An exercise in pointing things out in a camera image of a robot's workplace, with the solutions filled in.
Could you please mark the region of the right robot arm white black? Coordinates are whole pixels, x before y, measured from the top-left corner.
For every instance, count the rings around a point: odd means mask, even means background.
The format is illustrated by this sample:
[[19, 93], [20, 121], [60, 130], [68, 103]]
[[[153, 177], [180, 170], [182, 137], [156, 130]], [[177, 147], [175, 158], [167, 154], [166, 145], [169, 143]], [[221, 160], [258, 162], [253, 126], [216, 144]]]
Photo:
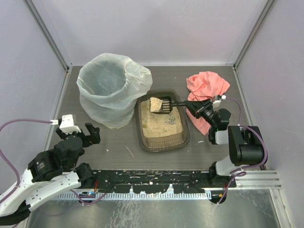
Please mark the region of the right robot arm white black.
[[192, 117], [203, 119], [210, 125], [208, 139], [211, 144], [228, 145], [229, 155], [209, 168], [210, 182], [228, 178], [243, 168], [265, 164], [267, 151], [258, 127], [229, 126], [230, 111], [224, 108], [215, 111], [210, 99], [185, 101], [185, 105]]

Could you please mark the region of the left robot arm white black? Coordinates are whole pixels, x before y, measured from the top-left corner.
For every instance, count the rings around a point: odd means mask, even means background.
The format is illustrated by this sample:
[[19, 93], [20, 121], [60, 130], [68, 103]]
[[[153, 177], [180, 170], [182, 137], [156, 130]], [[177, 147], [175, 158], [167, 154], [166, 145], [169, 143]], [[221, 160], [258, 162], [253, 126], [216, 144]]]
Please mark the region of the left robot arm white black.
[[0, 224], [15, 225], [53, 197], [75, 188], [89, 188], [95, 175], [87, 163], [77, 165], [85, 148], [100, 143], [100, 129], [86, 123], [82, 130], [65, 133], [57, 128], [61, 141], [40, 152], [5, 193], [0, 196]]

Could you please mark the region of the black slotted litter scoop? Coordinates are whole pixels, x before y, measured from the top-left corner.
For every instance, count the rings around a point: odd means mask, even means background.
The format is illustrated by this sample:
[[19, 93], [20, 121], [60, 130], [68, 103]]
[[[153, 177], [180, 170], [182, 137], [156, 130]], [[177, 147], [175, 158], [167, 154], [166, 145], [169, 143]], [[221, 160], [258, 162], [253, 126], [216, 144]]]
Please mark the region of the black slotted litter scoop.
[[151, 97], [150, 112], [154, 114], [169, 114], [173, 111], [173, 107], [185, 106], [185, 102], [173, 101], [170, 96]]

